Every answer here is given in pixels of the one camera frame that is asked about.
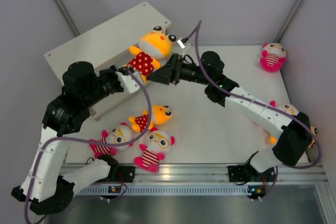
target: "black bracket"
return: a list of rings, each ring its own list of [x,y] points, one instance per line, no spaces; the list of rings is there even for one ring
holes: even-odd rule
[[[123,182],[132,183],[135,177],[135,166],[119,166],[113,178],[107,177],[98,182]]]
[[[228,166],[229,180],[235,183],[247,182],[273,182],[275,170],[270,168],[263,173],[258,173],[250,164]]]

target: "plush toy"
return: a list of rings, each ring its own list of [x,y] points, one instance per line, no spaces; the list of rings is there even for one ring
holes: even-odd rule
[[[268,72],[276,72],[286,62],[286,51],[279,43],[268,43],[263,45],[260,64]]]
[[[280,109],[280,110],[286,112],[287,114],[290,114],[290,115],[298,115],[299,114],[299,110],[297,108],[295,108],[295,106],[292,105],[292,104],[276,105],[275,101],[271,101],[269,104],[273,107],[276,107],[277,109]],[[314,126],[311,126],[310,130],[314,134],[318,133],[318,129],[315,128]],[[278,142],[278,140],[274,136],[271,135],[269,137],[269,142],[274,145]],[[314,145],[315,145],[315,140],[313,139],[311,141],[311,144],[309,145],[309,147],[314,147]]]
[[[134,58],[128,62],[127,66],[137,70],[146,82],[146,76],[154,69],[161,68],[159,60],[170,57],[173,50],[173,43],[176,41],[175,35],[165,35],[162,27],[156,26],[153,31],[143,36],[138,45],[129,48]]]
[[[120,144],[126,143],[132,140],[132,130],[127,126],[126,123],[121,123],[118,126],[114,127],[114,129],[108,133],[107,131],[101,132],[102,138],[97,141],[94,139],[90,139],[92,142],[100,142],[100,143],[109,143],[109,144]],[[117,151],[124,151],[128,146],[132,146],[133,144],[119,146],[119,147],[107,147],[107,146],[99,146],[95,144],[90,144],[91,149],[94,152],[95,158],[98,158],[102,154],[108,154],[114,156]]]
[[[134,163],[151,173],[157,173],[160,160],[165,159],[165,154],[175,144],[175,138],[165,131],[159,131],[158,128],[154,127],[151,129],[147,141],[148,145],[140,144],[140,149],[143,153],[141,157],[134,159]]]
[[[148,121],[148,111],[142,111],[141,116],[130,116],[129,120],[132,123],[132,129],[136,132],[142,132],[147,125]],[[173,118],[172,112],[170,111],[169,106],[167,105],[154,105],[152,106],[152,118],[149,126],[149,130],[153,128],[154,125],[162,125],[168,120]]]

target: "toy face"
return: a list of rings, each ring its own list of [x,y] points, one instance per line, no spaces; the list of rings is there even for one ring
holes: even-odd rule
[[[279,58],[286,57],[286,51],[279,43],[265,44],[263,50],[266,50],[269,55],[273,54]]]
[[[171,138],[164,131],[154,131],[148,136],[148,148],[157,153],[168,152],[171,145]]]
[[[154,105],[152,107],[152,114],[152,121],[157,125],[162,125],[173,118],[173,114],[167,105]]]
[[[106,142],[111,144],[120,144],[120,143],[126,143],[128,141],[132,140],[132,131],[130,128],[128,128],[125,125],[118,125],[115,127],[110,134],[106,137]],[[119,150],[126,149],[128,146],[118,146],[115,147]]]
[[[173,43],[176,41],[175,35],[165,35],[160,26],[139,41],[139,48],[156,60],[162,60],[172,54]]]
[[[299,114],[299,111],[297,108],[295,108],[292,104],[282,104],[280,106],[277,106],[277,108],[285,111],[286,113],[290,115],[297,115]]]

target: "white platform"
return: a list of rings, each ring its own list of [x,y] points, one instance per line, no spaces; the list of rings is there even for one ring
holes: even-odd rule
[[[238,82],[246,91],[269,102],[289,102],[280,72],[268,73],[259,66],[261,46],[207,46],[200,52],[217,52],[225,64],[224,74]],[[190,49],[195,56],[194,48]],[[176,145],[162,163],[242,163],[252,153],[268,144],[268,133],[244,116],[211,102],[204,94],[205,86],[181,81],[177,86],[152,83],[147,86],[152,104],[167,104],[173,108],[174,118],[160,129],[176,138]],[[111,130],[121,122],[128,122],[131,115],[140,115],[147,104],[139,91],[99,122],[89,119],[76,137],[100,138],[102,130]],[[133,163],[141,151],[133,147],[115,156],[120,163]],[[85,163],[93,152],[86,144],[72,143],[67,163]],[[307,157],[300,162],[307,162]]]

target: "pink striped shirt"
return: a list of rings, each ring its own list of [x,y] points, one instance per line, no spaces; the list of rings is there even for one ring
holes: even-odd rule
[[[101,138],[99,141],[99,143],[107,143],[106,142],[106,137],[103,137]],[[96,145],[95,149],[94,149],[94,152],[95,153],[103,153],[103,154],[107,154],[107,155],[110,155],[110,148],[107,147],[107,146],[99,146],[99,145]]]
[[[157,153],[145,149],[142,153],[143,165],[149,167],[151,164],[159,165],[159,159]]]
[[[265,59],[267,61],[267,65],[269,65],[270,67],[272,67],[275,63],[279,62],[279,57],[274,54],[267,55]]]

